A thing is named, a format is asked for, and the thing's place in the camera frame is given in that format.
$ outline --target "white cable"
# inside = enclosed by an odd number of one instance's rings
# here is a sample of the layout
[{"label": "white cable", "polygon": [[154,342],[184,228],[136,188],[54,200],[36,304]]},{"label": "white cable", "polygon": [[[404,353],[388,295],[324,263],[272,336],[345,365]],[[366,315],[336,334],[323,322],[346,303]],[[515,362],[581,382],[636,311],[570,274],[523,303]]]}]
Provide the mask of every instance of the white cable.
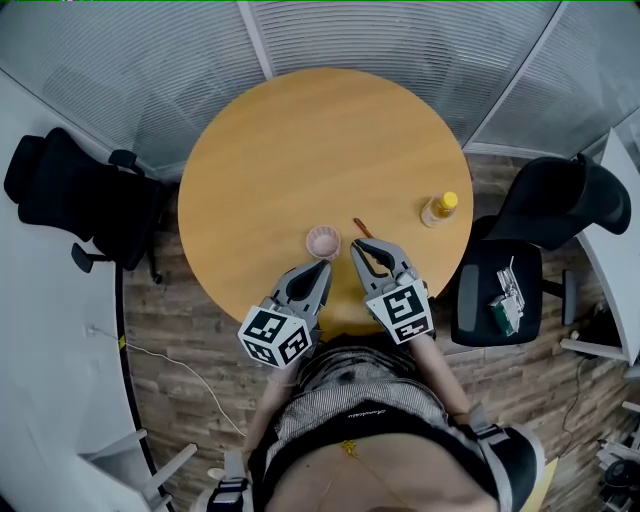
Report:
[{"label": "white cable", "polygon": [[[118,338],[116,338],[115,336],[109,334],[108,332],[103,331],[102,329],[99,329],[98,327],[95,326],[91,326],[90,329],[92,331],[95,332],[99,332],[101,334],[104,334],[105,336],[109,336],[110,338],[113,338],[116,341],[120,341]],[[196,372],[193,368],[191,368],[188,364],[180,362],[180,361],[176,361],[175,359],[171,359],[170,357],[165,356],[164,354],[157,354],[156,352],[151,352],[145,348],[141,348],[141,347],[136,347],[135,345],[132,345],[131,343],[129,343],[128,341],[126,341],[125,338],[125,345],[131,347],[134,350],[139,350],[140,352],[144,352],[145,354],[149,354],[150,356],[155,356],[155,357],[161,357],[162,359],[166,359],[167,361],[171,362],[171,363],[175,363],[175,364],[179,364],[180,366],[184,366],[187,370],[189,370],[191,373],[193,373],[196,377],[198,377],[200,379],[200,381],[205,385],[205,387],[209,390],[209,393],[211,393],[211,396],[213,397],[213,399],[216,401],[216,405],[218,406],[218,409],[220,410],[220,412],[222,413],[222,415],[227,419],[227,421],[229,423],[231,423],[231,426],[233,428],[236,429],[236,431],[238,432],[238,434],[240,434],[242,437],[247,437],[247,435],[240,430],[237,425],[233,422],[233,420],[231,418],[229,418],[229,416],[227,416],[227,413],[224,412],[224,409],[222,408],[222,405],[220,405],[220,401],[218,400],[218,397],[216,396],[216,394],[213,392],[213,389],[211,389],[211,386],[209,386],[209,384],[207,384],[207,381],[204,380],[200,374],[198,374],[198,372]]]}]

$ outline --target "round wooden table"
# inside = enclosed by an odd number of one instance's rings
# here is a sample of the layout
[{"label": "round wooden table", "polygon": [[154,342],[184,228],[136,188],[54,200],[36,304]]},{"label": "round wooden table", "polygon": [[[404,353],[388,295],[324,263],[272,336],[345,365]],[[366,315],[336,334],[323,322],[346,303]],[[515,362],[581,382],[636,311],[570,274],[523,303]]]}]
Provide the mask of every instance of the round wooden table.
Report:
[{"label": "round wooden table", "polygon": [[[458,194],[456,214],[425,227],[421,208],[446,190]],[[193,148],[178,202],[191,269],[239,321],[312,259],[311,228],[335,227],[342,247],[319,316],[325,339],[380,330],[349,254],[364,237],[353,217],[400,245],[435,296],[460,263],[472,212],[467,163],[442,119],[403,87],[342,69],[279,76],[232,101]]]}]

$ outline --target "black and white marker cube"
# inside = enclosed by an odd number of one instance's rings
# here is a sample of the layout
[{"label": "black and white marker cube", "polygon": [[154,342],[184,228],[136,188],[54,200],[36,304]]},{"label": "black and white marker cube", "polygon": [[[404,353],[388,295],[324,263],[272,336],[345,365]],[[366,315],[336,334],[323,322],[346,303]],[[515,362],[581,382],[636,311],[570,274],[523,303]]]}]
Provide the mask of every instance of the black and white marker cube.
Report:
[{"label": "black and white marker cube", "polygon": [[433,330],[427,290],[419,279],[366,304],[398,345]]},{"label": "black and white marker cube", "polygon": [[276,368],[287,367],[311,347],[304,320],[258,306],[249,310],[238,338],[249,357]]}]

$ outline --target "white wall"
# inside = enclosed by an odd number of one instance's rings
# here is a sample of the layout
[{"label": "white wall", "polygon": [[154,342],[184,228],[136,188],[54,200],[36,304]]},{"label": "white wall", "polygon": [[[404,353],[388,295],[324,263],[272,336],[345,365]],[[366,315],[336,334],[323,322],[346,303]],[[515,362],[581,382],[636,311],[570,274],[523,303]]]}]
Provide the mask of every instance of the white wall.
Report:
[{"label": "white wall", "polygon": [[[106,158],[103,147],[0,74],[0,181],[20,138],[55,126]],[[20,223],[0,191],[0,494],[16,512],[112,512],[74,480],[73,457],[134,430],[117,342],[84,327],[116,332],[114,266],[96,263],[84,274],[71,259],[75,241]],[[142,451],[133,458],[148,473]]]}]

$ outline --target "person's forearm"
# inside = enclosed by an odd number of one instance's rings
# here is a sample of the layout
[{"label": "person's forearm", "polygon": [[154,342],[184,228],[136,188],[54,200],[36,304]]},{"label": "person's forearm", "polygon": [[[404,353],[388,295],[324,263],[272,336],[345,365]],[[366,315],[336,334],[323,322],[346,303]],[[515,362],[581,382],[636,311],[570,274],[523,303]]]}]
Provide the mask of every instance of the person's forearm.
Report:
[{"label": "person's forearm", "polygon": [[421,334],[409,341],[409,345],[425,384],[440,399],[448,414],[459,423],[465,423],[471,408],[469,399],[433,339]]},{"label": "person's forearm", "polygon": [[247,456],[260,444],[273,415],[289,400],[298,375],[298,366],[299,363],[294,362],[284,370],[273,370],[267,379],[267,387],[258,402],[256,414],[244,438],[242,451]]}]

